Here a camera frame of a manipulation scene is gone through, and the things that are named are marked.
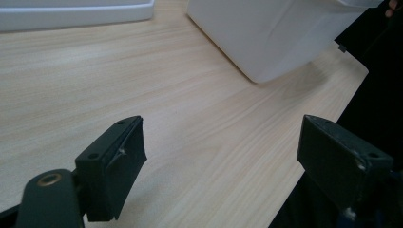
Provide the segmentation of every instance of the wooden table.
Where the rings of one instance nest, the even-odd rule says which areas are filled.
[[[267,227],[297,183],[302,116],[335,121],[367,70],[336,45],[264,85],[192,23],[152,20],[0,35],[0,210],[25,183],[142,115],[148,161],[118,221],[87,227]]]

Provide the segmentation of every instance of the light wood grain surface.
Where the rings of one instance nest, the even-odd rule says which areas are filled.
[[[25,183],[142,115],[148,161],[118,221],[87,227],[267,227],[303,172],[302,116],[335,121],[367,70],[336,45],[251,83],[185,14],[0,34],[0,210]]]

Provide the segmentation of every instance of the white plastic container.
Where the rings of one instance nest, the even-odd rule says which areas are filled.
[[[0,0],[0,31],[133,22],[153,10],[154,0]]]
[[[187,12],[256,83],[307,64],[382,0],[189,0]]]

